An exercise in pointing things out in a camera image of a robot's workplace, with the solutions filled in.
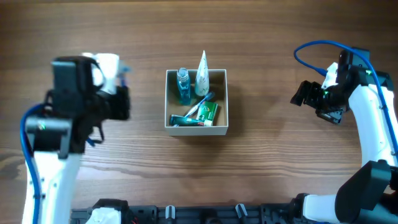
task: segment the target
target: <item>white box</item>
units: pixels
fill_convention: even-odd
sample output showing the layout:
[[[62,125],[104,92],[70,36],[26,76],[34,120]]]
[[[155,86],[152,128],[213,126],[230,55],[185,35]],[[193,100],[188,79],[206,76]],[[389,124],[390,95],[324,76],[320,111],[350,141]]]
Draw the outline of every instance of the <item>white box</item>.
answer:
[[[171,114],[183,116],[195,103],[198,103],[202,99],[195,98],[194,89],[197,70],[188,70],[188,73],[191,79],[192,102],[190,106],[184,106],[179,103],[180,93],[177,87],[177,70],[166,71],[164,113],[164,127],[166,131],[171,136],[225,135],[228,129],[228,85],[225,69],[209,69],[210,91],[216,94],[210,101],[218,104],[213,126],[173,127],[169,124]]]

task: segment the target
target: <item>tabletop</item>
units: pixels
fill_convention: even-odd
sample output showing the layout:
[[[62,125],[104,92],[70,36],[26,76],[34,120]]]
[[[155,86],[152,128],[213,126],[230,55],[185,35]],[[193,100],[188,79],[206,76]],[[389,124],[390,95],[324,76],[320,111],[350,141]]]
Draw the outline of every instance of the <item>tabletop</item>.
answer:
[[[87,146],[73,208],[100,198],[130,205],[248,205],[335,194],[361,167],[352,112],[339,126],[290,104],[300,83],[323,77],[293,51],[330,39],[371,51],[398,84],[395,1],[84,1],[0,5],[0,223],[20,223],[26,168],[19,121],[52,88],[57,56],[111,52],[130,65],[131,119],[106,121]],[[225,136],[168,136],[165,72],[208,67],[228,74]],[[327,68],[340,49],[300,52]]]

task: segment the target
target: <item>cable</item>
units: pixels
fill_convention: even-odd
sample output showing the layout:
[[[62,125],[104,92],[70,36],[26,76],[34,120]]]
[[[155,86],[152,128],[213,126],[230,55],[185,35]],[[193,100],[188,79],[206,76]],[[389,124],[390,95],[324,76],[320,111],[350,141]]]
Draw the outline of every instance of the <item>cable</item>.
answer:
[[[21,124],[20,124],[20,130],[19,130],[19,136],[21,138],[21,146],[22,146],[22,152],[24,153],[24,157],[26,160],[26,164],[29,168],[30,176],[32,177],[32,183],[33,183],[33,190],[34,190],[34,198],[35,198],[35,204],[34,204],[34,210],[33,210],[33,224],[37,224],[39,222],[39,211],[40,211],[40,198],[41,198],[41,189],[39,185],[39,177],[36,174],[36,169],[33,165],[32,157],[30,156],[28,143],[26,141],[27,136],[25,134],[25,122],[26,119],[29,115],[31,115],[33,112],[42,109],[44,106],[43,105],[36,105],[32,107],[30,110],[28,110],[22,117],[21,119]]]
[[[369,68],[370,71],[372,72],[371,75],[372,75],[372,77],[373,77],[373,79],[374,79],[374,82],[375,82],[375,84],[376,84],[377,93],[378,93],[378,95],[379,95],[379,97],[380,97],[381,109],[382,109],[383,112],[384,112],[384,117],[386,118],[386,123],[387,123],[388,130],[389,130],[389,133],[390,133],[390,136],[391,136],[391,141],[392,141],[392,145],[393,145],[393,148],[394,148],[395,156],[397,157],[397,160],[398,160],[398,142],[397,142],[397,138],[396,138],[396,135],[395,135],[395,133],[394,133],[394,128],[392,127],[391,118],[390,118],[389,113],[388,113],[388,108],[387,108],[386,100],[385,100],[385,98],[384,98],[384,95],[383,95],[383,92],[382,92],[382,89],[381,89],[381,86],[380,86],[380,83],[379,83],[379,79],[377,78],[376,71],[375,71],[375,69],[373,68],[373,66],[372,66],[372,64],[370,63],[370,61],[369,61],[367,58],[365,58],[365,57],[364,57],[360,52],[358,52],[357,50],[352,49],[351,47],[345,46],[344,44],[341,44],[341,43],[338,43],[338,42],[335,42],[335,41],[332,41],[332,40],[315,40],[315,41],[311,41],[311,42],[308,42],[308,43],[306,43],[306,44],[303,44],[303,45],[301,45],[300,47],[297,47],[297,48],[294,50],[294,58],[295,58],[298,62],[300,62],[301,64],[307,66],[308,68],[314,69],[315,71],[317,71],[319,74],[321,74],[321,75],[324,76],[324,77],[325,77],[326,74],[328,73],[327,70],[325,70],[325,69],[323,69],[323,68],[314,67],[313,65],[309,65],[309,64],[305,63],[304,61],[302,61],[301,59],[299,59],[299,58],[297,57],[297,52],[298,52],[299,50],[301,50],[301,49],[303,49],[303,48],[305,48],[305,47],[308,47],[308,46],[311,46],[311,45],[317,45],[317,44],[329,44],[329,45],[334,45],[334,46],[336,46],[336,47],[340,47],[340,48],[342,48],[342,49],[344,49],[344,50],[347,50],[347,51],[349,51],[349,52],[351,52],[351,53],[357,55],[360,59],[362,59],[362,60],[365,62],[366,66],[368,66],[368,68]]]

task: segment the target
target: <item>blue object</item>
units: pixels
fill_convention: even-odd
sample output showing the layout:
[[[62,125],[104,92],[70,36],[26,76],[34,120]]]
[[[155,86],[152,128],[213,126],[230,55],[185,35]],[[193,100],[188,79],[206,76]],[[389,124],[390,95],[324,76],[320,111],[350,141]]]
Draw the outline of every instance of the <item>blue object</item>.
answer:
[[[384,95],[383,95],[383,92],[381,90],[379,79],[377,78],[376,71],[373,68],[373,66],[370,63],[370,61],[366,57],[364,57],[361,53],[359,53],[357,50],[352,49],[351,47],[345,46],[344,44],[341,44],[341,43],[338,43],[338,42],[335,42],[335,41],[332,41],[332,40],[315,40],[315,41],[311,41],[311,42],[308,42],[306,44],[303,44],[300,47],[297,47],[294,50],[294,58],[298,62],[300,62],[301,64],[307,66],[308,68],[314,69],[315,71],[317,71],[319,74],[321,74],[324,77],[328,73],[327,70],[325,70],[323,68],[314,67],[313,65],[309,65],[309,64],[305,63],[304,61],[302,61],[301,59],[299,59],[297,57],[297,52],[299,50],[301,50],[301,49],[303,49],[305,47],[308,47],[308,46],[311,46],[311,45],[317,45],[317,44],[334,45],[336,47],[340,47],[340,48],[342,48],[342,49],[344,49],[346,51],[349,51],[349,52],[357,55],[360,59],[362,59],[365,62],[366,66],[368,66],[370,71],[372,71],[371,75],[372,75],[372,77],[374,79],[374,82],[376,84],[376,87],[377,87],[377,93],[379,94],[379,97],[380,97],[381,108],[382,108],[382,110],[384,112],[384,117],[386,118],[386,123],[387,123],[388,130],[389,130],[389,133],[390,133],[390,136],[391,136],[391,141],[392,141],[392,145],[393,145],[393,148],[394,148],[395,156],[397,157],[397,160],[398,160],[398,142],[397,142],[396,135],[394,133],[394,128],[392,127],[391,118],[390,118],[390,116],[388,114],[388,108],[387,108],[387,104],[386,104],[386,99],[384,99]]]
[[[189,78],[188,70],[180,68],[177,72],[177,86],[180,90],[180,103],[182,105],[191,104],[191,79]]]
[[[41,198],[41,189],[39,185],[39,177],[36,173],[36,168],[33,165],[32,157],[30,156],[29,149],[30,147],[28,146],[27,143],[27,136],[25,134],[25,122],[26,119],[29,115],[31,115],[33,112],[40,110],[44,107],[44,105],[36,105],[32,107],[30,110],[28,110],[22,117],[21,119],[21,124],[20,124],[20,130],[19,130],[19,136],[21,138],[21,146],[22,146],[22,152],[24,153],[24,157],[26,160],[26,164],[29,168],[30,176],[32,177],[32,183],[33,183],[33,190],[34,190],[34,198],[35,198],[35,205],[34,205],[34,210],[33,210],[33,224],[37,224],[39,221],[39,211],[40,211],[40,198]]]

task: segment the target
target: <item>green packet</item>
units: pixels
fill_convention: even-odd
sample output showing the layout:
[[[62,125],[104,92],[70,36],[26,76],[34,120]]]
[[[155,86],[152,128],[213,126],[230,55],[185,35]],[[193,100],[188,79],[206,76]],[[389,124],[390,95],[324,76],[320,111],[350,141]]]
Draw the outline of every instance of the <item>green packet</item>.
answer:
[[[199,106],[197,119],[202,121],[209,120],[213,122],[214,117],[216,116],[217,107],[218,104],[216,103],[204,101]]]

